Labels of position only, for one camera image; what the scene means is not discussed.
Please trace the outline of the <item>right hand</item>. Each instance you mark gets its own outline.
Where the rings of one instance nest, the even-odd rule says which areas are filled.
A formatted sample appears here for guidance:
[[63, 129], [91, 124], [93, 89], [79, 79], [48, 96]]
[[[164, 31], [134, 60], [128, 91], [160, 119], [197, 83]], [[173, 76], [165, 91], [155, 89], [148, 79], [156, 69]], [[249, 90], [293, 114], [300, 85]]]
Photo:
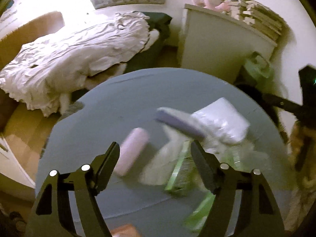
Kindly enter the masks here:
[[289, 161], [295, 170], [298, 185], [315, 189], [315, 129], [296, 121], [290, 135], [290, 148]]

